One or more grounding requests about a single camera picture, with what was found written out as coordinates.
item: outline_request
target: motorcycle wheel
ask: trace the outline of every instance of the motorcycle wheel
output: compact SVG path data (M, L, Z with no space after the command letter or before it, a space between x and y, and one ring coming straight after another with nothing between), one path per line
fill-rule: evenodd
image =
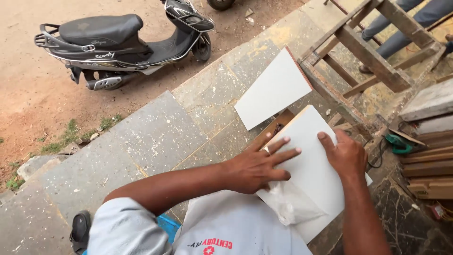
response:
M222 11L229 9L233 5L234 0L207 0L207 3L213 9Z
M211 56L211 39L205 32L192 47L192 53L200 62L206 62Z

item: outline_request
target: foot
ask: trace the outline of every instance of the foot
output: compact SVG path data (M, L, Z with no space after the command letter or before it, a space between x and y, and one ring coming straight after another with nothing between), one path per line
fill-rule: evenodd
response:
M373 72L365 65L359 66L359 72L361 72L362 74L373 74Z

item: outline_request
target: sandal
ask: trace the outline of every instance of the sandal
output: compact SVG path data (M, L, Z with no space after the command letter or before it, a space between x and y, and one ring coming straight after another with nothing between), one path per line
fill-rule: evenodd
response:
M359 72L362 74L373 74L373 72L365 65L359 66Z
M88 233L90 232L90 213L86 210L78 212L72 220L72 231L69 240L76 254L82 255L88 247Z

